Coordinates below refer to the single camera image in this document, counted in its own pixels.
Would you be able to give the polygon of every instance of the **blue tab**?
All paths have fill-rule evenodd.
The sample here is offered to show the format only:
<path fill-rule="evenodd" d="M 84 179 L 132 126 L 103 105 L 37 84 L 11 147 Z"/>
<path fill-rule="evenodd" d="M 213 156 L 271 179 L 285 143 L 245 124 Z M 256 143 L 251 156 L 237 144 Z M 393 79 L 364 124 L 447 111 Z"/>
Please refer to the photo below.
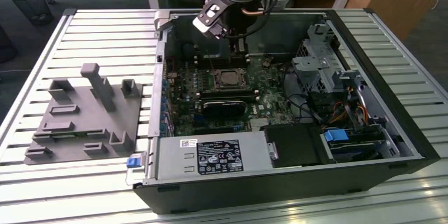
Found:
<path fill-rule="evenodd" d="M 141 157 L 129 157 L 128 162 L 125 163 L 128 168 L 139 168 L 141 167 Z"/>
<path fill-rule="evenodd" d="M 325 137 L 327 142 L 348 140 L 348 135 L 347 135 L 345 130 L 328 130 L 324 133 L 324 137 Z"/>

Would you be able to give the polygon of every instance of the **aluminum extrusion table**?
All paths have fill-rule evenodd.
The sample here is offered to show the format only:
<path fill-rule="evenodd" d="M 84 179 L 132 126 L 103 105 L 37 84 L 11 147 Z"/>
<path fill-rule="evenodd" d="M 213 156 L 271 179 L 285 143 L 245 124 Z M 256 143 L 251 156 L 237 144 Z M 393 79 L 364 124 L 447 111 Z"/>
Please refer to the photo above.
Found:
<path fill-rule="evenodd" d="M 77 10 L 63 16 L 0 128 L 0 223 L 439 223 L 447 217 L 448 94 L 377 16 L 360 9 L 337 13 L 441 156 L 415 174 L 361 193 L 157 216 L 125 183 L 125 158 L 24 165 L 51 79 L 88 85 L 79 73 L 85 62 L 101 66 L 111 84 L 132 78 L 144 85 L 136 151 L 145 150 L 155 12 Z"/>

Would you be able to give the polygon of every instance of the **black plastic cover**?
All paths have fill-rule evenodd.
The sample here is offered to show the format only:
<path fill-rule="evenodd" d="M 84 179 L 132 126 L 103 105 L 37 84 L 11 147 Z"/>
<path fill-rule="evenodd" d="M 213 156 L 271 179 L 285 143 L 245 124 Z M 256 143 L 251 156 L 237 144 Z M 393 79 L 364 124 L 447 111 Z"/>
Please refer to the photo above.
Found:
<path fill-rule="evenodd" d="M 329 164 L 324 144 L 315 124 L 283 124 L 264 127 L 268 143 L 275 144 L 277 160 L 272 166 L 309 166 Z"/>

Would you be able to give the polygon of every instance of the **copper pipe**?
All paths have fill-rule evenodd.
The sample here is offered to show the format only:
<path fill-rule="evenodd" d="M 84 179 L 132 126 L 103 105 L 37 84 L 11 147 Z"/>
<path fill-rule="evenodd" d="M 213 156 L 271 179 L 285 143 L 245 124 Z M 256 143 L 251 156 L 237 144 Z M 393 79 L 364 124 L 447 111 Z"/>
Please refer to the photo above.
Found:
<path fill-rule="evenodd" d="M 259 10 L 259 11 L 256 11 L 256 12 L 251 12 L 251 11 L 248 11 L 247 9 L 241 9 L 241 12 L 243 12 L 243 14 L 244 15 L 247 15 L 247 16 L 261 16 L 263 15 L 263 11 L 261 10 Z"/>

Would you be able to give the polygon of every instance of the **warning label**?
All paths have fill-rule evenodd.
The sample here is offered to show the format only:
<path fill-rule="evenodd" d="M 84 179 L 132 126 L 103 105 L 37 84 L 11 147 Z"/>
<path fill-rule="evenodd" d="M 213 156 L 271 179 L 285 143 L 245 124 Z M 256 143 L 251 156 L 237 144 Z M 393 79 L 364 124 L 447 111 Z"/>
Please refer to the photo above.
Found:
<path fill-rule="evenodd" d="M 196 143 L 200 175 L 241 172 L 243 157 L 237 140 Z"/>

